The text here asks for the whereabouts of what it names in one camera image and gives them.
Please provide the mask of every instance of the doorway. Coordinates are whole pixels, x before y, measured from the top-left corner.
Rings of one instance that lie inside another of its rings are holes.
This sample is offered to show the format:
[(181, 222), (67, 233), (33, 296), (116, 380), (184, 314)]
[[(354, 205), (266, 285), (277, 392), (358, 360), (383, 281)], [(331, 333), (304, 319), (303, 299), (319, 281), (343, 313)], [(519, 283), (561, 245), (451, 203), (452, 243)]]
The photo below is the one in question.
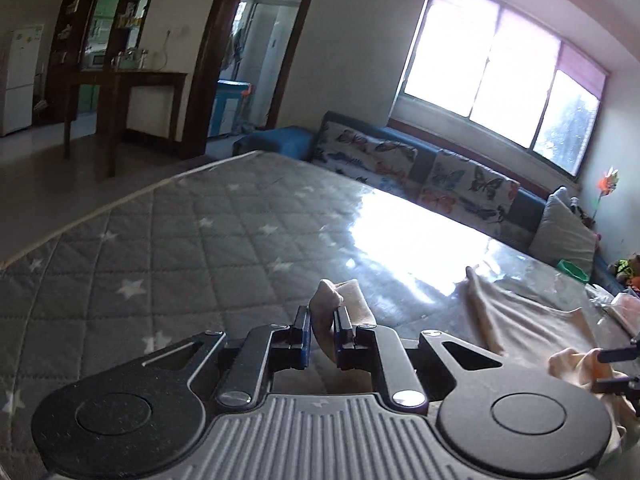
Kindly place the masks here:
[(274, 127), (310, 1), (214, 0), (191, 85), (183, 156)]

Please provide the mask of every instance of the stuffed toy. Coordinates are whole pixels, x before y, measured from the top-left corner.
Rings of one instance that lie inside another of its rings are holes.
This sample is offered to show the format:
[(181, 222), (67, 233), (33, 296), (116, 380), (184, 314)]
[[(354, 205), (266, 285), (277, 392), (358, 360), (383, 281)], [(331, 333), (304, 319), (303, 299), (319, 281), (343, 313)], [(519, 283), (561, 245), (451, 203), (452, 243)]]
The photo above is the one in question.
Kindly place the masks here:
[(640, 254), (634, 253), (628, 260), (616, 260), (607, 269), (620, 285), (631, 285), (635, 278), (640, 278)]

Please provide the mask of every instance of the window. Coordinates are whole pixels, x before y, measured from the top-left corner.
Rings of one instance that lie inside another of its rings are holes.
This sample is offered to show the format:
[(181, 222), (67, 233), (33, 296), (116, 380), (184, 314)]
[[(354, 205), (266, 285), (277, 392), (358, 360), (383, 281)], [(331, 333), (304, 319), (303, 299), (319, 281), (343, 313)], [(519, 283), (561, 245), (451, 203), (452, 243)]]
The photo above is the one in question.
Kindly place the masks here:
[(236, 15), (234, 16), (234, 23), (231, 26), (231, 34), (235, 36), (241, 28), (242, 25), (242, 16), (244, 15), (244, 10), (246, 9), (246, 2), (240, 2), (238, 5), (238, 9), (236, 10)]
[(605, 73), (493, 0), (431, 0), (404, 93), (446, 108), (575, 176)]

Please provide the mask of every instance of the blue armrest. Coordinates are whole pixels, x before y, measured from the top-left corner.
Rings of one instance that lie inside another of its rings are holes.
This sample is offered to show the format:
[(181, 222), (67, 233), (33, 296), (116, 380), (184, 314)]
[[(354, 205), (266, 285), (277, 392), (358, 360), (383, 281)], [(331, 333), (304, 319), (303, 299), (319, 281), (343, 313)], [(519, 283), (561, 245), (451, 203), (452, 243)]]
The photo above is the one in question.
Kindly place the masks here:
[(262, 150), (279, 153), (297, 160), (309, 160), (316, 143), (315, 132), (300, 126), (287, 126), (264, 132), (254, 132), (234, 143), (234, 155)]

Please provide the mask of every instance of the wooden door frame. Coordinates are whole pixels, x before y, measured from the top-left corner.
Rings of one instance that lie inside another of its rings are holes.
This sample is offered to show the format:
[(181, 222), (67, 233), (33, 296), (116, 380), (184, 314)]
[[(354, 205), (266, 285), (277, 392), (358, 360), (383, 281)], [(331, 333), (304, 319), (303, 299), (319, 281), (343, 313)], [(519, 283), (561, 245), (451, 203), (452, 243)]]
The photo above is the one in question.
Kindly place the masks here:
[[(198, 58), (193, 70), (191, 91), (184, 119), (179, 154), (184, 158), (203, 155), (207, 145), (209, 120), (218, 89), (218, 75), (225, 56), (226, 41), (231, 33), (241, 0), (213, 0), (207, 24), (200, 42)], [(293, 63), (293, 56), (302, 34), (311, 0), (301, 0), (289, 43), (280, 67), (278, 81), (271, 99), (267, 127), (273, 128), (278, 118), (284, 90)]]

